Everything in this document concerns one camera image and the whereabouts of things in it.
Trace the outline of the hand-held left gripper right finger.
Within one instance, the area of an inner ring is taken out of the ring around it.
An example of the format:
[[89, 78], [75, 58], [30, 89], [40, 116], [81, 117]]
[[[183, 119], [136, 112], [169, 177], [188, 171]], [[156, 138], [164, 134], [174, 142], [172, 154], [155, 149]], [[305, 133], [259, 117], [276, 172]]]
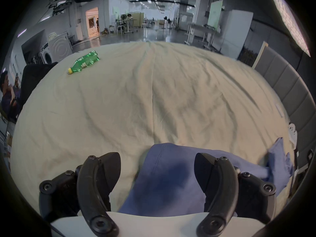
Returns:
[[206, 195], [207, 216], [196, 229], [198, 237], [218, 237], [234, 213], [269, 223], [275, 215], [276, 187], [249, 172], [240, 172], [225, 156], [197, 153], [194, 174]]

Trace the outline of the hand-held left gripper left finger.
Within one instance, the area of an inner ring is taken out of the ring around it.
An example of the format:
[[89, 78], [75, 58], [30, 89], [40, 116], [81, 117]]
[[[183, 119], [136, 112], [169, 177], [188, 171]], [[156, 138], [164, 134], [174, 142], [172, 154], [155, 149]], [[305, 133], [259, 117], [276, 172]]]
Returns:
[[67, 170], [39, 185], [40, 215], [47, 222], [77, 216], [81, 211], [86, 223], [98, 237], [117, 237], [119, 227], [110, 218], [109, 195], [121, 173], [118, 152], [100, 157], [88, 156], [75, 171]]

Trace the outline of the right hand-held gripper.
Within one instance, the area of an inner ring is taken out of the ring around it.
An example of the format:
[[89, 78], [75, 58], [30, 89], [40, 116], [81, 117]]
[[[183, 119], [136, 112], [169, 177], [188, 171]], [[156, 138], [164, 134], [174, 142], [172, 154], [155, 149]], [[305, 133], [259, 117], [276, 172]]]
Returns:
[[290, 123], [288, 126], [288, 134], [289, 134], [289, 140], [292, 144], [297, 144], [297, 131], [295, 128], [295, 124]]

